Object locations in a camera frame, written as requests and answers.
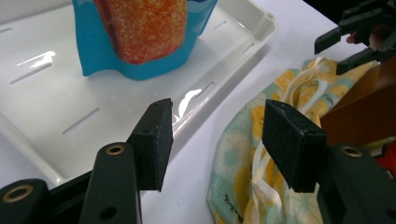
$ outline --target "white tray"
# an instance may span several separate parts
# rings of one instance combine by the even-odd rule
[[[189,61],[145,81],[114,71],[84,77],[74,29],[71,5],[0,26],[0,134],[55,185],[91,170],[97,150],[125,141],[163,98],[174,102],[175,156],[277,26],[249,0],[219,0]]]

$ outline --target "food package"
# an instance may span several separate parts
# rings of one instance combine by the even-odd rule
[[[142,80],[188,59],[217,0],[73,0],[84,76],[117,70]]]

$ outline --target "white table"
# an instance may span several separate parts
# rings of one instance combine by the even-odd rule
[[[217,142],[237,111],[288,68],[314,59],[315,39],[335,27],[302,0],[255,0],[272,13],[278,33],[262,51],[263,58],[202,124],[170,161],[163,192],[143,192],[144,223],[214,223],[206,195]],[[363,46],[341,43],[319,56],[343,60]],[[0,188],[24,178],[46,179],[0,135]]]

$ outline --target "blue pouch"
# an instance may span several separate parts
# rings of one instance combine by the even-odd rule
[[[112,48],[93,0],[73,0],[78,56],[84,77],[102,70],[117,70],[126,77],[144,80],[174,70],[190,57],[217,0],[186,0],[187,27],[183,44],[173,53],[142,64],[125,63]]]

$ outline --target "fabric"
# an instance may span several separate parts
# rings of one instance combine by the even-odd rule
[[[262,145],[266,99],[297,108],[318,126],[319,118],[375,63],[342,76],[336,62],[317,58],[290,69],[248,102],[221,136],[207,200],[217,223],[322,223],[317,192],[295,193]]]

